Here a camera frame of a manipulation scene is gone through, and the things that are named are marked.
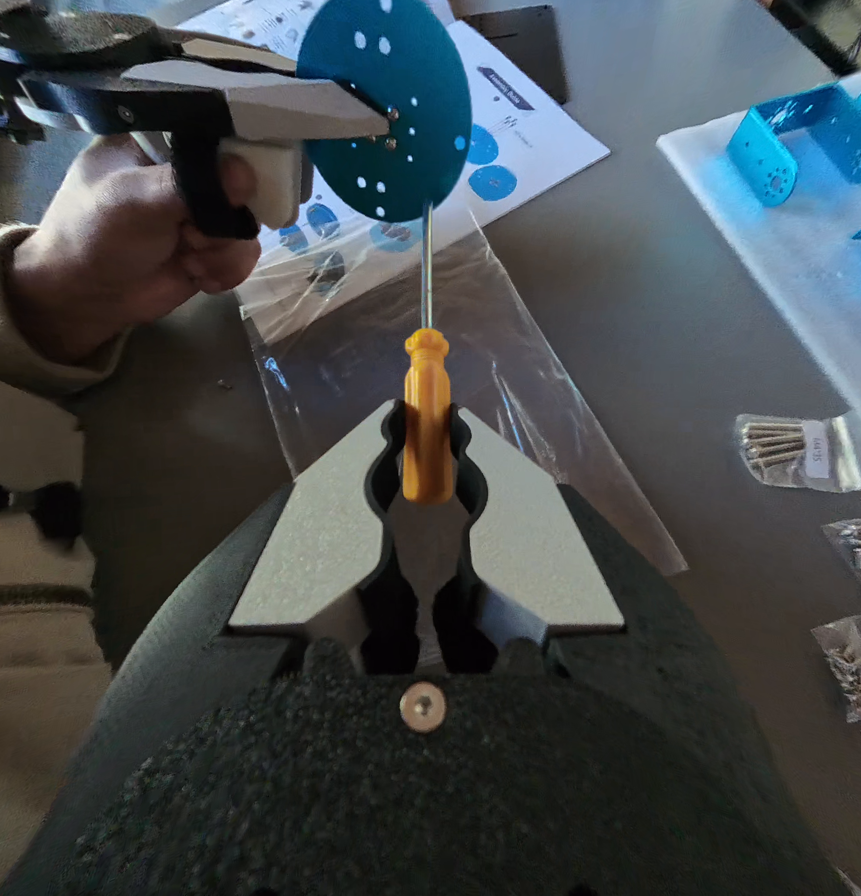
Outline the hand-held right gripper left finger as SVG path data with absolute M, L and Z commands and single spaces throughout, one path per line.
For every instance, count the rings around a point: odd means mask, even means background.
M 299 475 L 229 627 L 341 644 L 369 674 L 410 674 L 418 601 L 389 526 L 400 491 L 400 399 L 384 402 Z

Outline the yellow handled screwdriver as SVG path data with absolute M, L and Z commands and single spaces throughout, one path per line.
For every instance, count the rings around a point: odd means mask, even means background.
M 449 345 L 433 325 L 433 205 L 423 210 L 421 327 L 406 340 L 403 497 L 414 504 L 446 503 L 453 493 L 449 420 L 451 386 L 446 369 Z

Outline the clear bag of short screws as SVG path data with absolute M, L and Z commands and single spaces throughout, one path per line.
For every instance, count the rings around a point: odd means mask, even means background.
M 828 523 L 822 531 L 861 584 L 861 518 Z

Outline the person's left hand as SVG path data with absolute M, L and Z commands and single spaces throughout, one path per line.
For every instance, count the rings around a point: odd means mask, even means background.
M 205 236 L 170 165 L 153 164 L 128 135 L 99 137 L 13 251 L 11 317 L 40 355 L 81 364 L 199 293 L 237 287 L 260 252 L 256 239 Z

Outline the printed assembly guide sheet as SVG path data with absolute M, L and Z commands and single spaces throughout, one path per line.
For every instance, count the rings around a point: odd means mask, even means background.
M 432 245 L 445 249 L 610 154 L 513 62 L 470 25 L 432 12 L 447 30 L 467 77 L 470 133 L 454 136 L 464 157 L 458 183 L 432 212 Z M 241 40 L 297 59 L 304 35 L 328 2 L 225 2 L 180 28 Z M 314 164 L 313 192 L 296 222 L 263 228 L 253 275 L 237 288 L 242 316 L 272 344 L 304 330 L 418 262 L 421 220 L 394 221 L 408 173 L 371 175 Z

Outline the clear bag of long screws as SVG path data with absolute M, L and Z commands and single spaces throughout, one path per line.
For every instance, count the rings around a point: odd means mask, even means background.
M 861 491 L 861 417 L 854 410 L 826 420 L 742 414 L 733 433 L 742 462 L 763 485 Z

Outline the person's left forearm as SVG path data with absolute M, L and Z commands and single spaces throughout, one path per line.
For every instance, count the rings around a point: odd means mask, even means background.
M 132 329 L 104 343 L 80 364 L 60 364 L 41 355 L 11 317 L 8 272 L 15 249 L 34 233 L 26 224 L 0 225 L 0 382 L 50 398 L 65 398 L 107 380 L 120 364 Z

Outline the blue round metal disc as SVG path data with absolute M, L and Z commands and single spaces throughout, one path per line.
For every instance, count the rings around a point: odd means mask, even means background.
M 454 40 L 425 2 L 333 1 L 302 39 L 297 76 L 336 83 L 388 126 L 306 140 L 313 166 L 359 214 L 421 218 L 457 186 L 472 129 L 469 83 Z

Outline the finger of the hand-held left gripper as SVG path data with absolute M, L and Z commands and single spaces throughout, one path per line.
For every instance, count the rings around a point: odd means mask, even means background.
M 269 49 L 208 35 L 175 35 L 183 58 L 228 71 L 272 72 L 293 76 L 296 61 Z
M 308 141 L 389 137 L 391 113 L 369 105 L 353 86 L 295 76 L 256 62 L 154 62 L 123 73 L 165 87 L 212 89 L 229 108 L 234 133 L 221 155 L 246 161 L 256 175 L 248 211 L 259 226 L 286 228 L 312 190 Z

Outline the black flat case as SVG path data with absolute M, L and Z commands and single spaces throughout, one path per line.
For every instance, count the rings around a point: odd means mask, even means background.
M 544 90 L 559 106 L 570 99 L 555 8 L 549 4 L 475 11 L 468 2 L 450 2 L 466 22 Z

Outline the clear bag of tiny screws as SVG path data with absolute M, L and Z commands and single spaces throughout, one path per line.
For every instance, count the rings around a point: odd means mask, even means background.
M 861 725 L 861 615 L 817 626 L 811 633 L 846 701 L 846 721 Z

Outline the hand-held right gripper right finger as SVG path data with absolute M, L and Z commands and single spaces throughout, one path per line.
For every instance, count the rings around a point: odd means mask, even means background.
M 450 414 L 455 495 L 467 519 L 456 573 L 434 599 L 451 674 L 486 674 L 514 641 L 615 633 L 624 615 L 566 490 L 467 409 Z

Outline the person's beige jacket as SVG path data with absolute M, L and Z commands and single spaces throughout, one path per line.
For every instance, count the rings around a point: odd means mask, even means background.
M 0 885 L 111 679 L 93 629 L 83 442 L 71 414 L 0 382 Z

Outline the white foam sheet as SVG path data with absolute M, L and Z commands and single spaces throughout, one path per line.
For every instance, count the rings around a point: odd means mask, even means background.
M 789 133 L 797 184 L 786 202 L 763 206 L 727 154 L 748 110 L 662 135 L 657 146 L 861 417 L 861 241 L 851 239 L 861 184 L 845 181 L 807 132 Z

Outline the clear plastic bag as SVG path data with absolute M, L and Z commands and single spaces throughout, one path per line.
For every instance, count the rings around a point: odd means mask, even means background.
M 443 244 L 434 216 L 432 321 L 449 344 L 452 400 L 571 485 L 664 575 L 686 561 L 467 214 Z M 236 289 L 282 454 L 298 476 L 389 399 L 420 327 L 423 232 L 350 218 L 297 232 Z

